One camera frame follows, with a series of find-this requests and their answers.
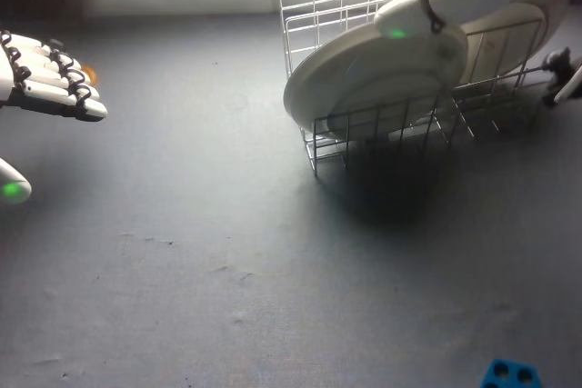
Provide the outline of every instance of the white robotic hand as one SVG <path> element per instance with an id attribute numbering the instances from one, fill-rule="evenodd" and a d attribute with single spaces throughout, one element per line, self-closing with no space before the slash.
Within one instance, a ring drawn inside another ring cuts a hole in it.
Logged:
<path id="1" fill-rule="evenodd" d="M 15 106 L 37 113 L 98 122 L 105 106 L 81 65 L 56 40 L 0 33 L 0 109 Z M 0 204 L 20 204 L 32 187 L 14 167 L 0 159 Z"/>

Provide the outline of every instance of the plate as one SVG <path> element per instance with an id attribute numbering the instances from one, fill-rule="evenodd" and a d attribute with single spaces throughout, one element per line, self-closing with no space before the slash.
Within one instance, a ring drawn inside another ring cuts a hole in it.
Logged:
<path id="1" fill-rule="evenodd" d="M 373 23 L 355 27 L 296 68 L 287 81 L 285 108 L 309 132 L 316 119 L 325 117 L 317 132 L 342 138 L 346 123 L 341 114 L 390 105 L 386 107 L 390 120 L 383 120 L 377 132 L 392 132 L 402 124 L 404 111 L 424 116 L 437 94 L 458 84 L 467 67 L 467 47 L 467 36 L 453 25 L 438 35 L 402 39 L 383 37 Z M 426 105 L 406 110 L 403 103 L 408 97 L 418 97 L 415 101 Z M 373 135 L 375 117 L 376 111 L 358 113 L 359 127 L 350 131 L 350 138 Z"/>

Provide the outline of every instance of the metal wire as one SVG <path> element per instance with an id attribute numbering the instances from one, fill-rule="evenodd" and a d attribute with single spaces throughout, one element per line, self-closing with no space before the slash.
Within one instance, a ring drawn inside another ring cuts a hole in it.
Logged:
<path id="1" fill-rule="evenodd" d="M 367 23 L 370 17 L 377 13 L 379 6 L 388 1 L 290 0 L 285 2 L 284 0 L 279 0 L 287 77 L 293 73 L 295 67 L 305 57 L 313 53 L 318 47 L 347 31 L 350 28 L 350 24 Z M 500 76 L 499 70 L 506 55 L 509 34 L 520 32 L 523 26 L 528 25 L 535 25 L 536 28 L 523 63 L 520 64 L 516 73 Z M 317 175 L 318 173 L 318 162 L 324 159 L 340 158 L 344 165 L 347 165 L 349 163 L 349 145 L 353 136 L 351 132 L 366 127 L 366 123 L 369 123 L 370 132 L 373 133 L 370 143 L 373 147 L 376 147 L 376 144 L 381 143 L 378 138 L 379 126 L 382 123 L 388 123 L 390 120 L 399 119 L 398 125 L 400 127 L 395 132 L 384 135 L 389 143 L 396 143 L 398 151 L 402 149 L 405 141 L 419 140 L 421 144 L 419 149 L 424 153 L 427 148 L 428 137 L 432 133 L 440 133 L 440 137 L 450 147 L 453 143 L 453 137 L 459 132 L 459 125 L 465 127 L 462 130 L 463 132 L 468 132 L 472 137 L 476 137 L 476 129 L 478 130 L 479 125 L 468 122 L 467 118 L 469 116 L 473 117 L 477 113 L 487 114 L 494 109 L 505 108 L 508 105 L 515 108 L 517 105 L 517 91 L 524 85 L 526 75 L 541 70 L 540 67 L 527 69 L 527 59 L 536 47 L 540 27 L 541 22 L 539 20 L 529 20 L 518 24 L 490 27 L 468 33 L 467 37 L 479 38 L 477 54 L 475 59 L 471 60 L 468 83 L 456 87 L 452 94 L 443 91 L 439 95 L 433 96 L 433 100 L 430 101 L 432 104 L 430 106 L 431 109 L 428 111 L 428 117 L 418 118 L 418 114 L 412 114 L 411 109 L 413 102 L 426 98 L 408 97 L 391 104 L 382 104 L 372 108 L 334 114 L 314 120 L 312 133 L 307 135 L 306 131 L 301 129 L 304 147 L 314 174 Z M 482 54 L 482 46 L 484 41 L 487 40 L 486 36 L 501 30 L 506 30 L 507 32 L 492 77 L 473 82 L 477 63 Z M 511 92 L 504 95 L 494 95 L 498 84 L 512 78 L 517 80 Z M 483 86 L 488 87 L 488 92 L 470 94 L 472 90 L 478 90 Z M 369 122 L 357 120 L 357 115 L 361 113 L 370 113 L 372 115 Z M 336 122 L 333 125 L 340 126 L 343 124 L 343 135 L 339 135 L 338 132 L 332 133 L 327 128 L 334 119 L 336 119 Z M 496 120 L 493 118 L 486 118 L 486 120 L 496 131 L 499 130 Z M 335 136 L 336 139 L 330 139 L 327 136 Z"/>

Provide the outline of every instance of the orange object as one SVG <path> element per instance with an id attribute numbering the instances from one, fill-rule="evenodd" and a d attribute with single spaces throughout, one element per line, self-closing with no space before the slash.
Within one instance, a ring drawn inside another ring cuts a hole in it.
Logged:
<path id="1" fill-rule="evenodd" d="M 97 73 L 95 72 L 93 67 L 90 67 L 88 65 L 82 65 L 81 70 L 84 71 L 85 73 L 87 73 L 87 76 L 89 76 L 89 79 L 91 79 L 92 85 L 97 84 Z"/>

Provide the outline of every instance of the black hole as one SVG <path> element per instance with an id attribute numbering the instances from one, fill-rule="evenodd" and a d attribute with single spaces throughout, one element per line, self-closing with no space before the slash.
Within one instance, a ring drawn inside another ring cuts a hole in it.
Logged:
<path id="1" fill-rule="evenodd" d="M 521 370 L 519 370 L 517 372 L 517 379 L 521 383 L 527 384 L 527 385 L 529 385 L 532 382 L 534 382 L 534 376 L 533 376 L 533 374 L 529 370 L 527 370 L 525 368 L 522 368 Z"/>
<path id="2" fill-rule="evenodd" d="M 509 368 L 504 363 L 496 363 L 495 367 L 493 367 L 493 373 L 499 379 L 507 379 L 509 376 Z"/>

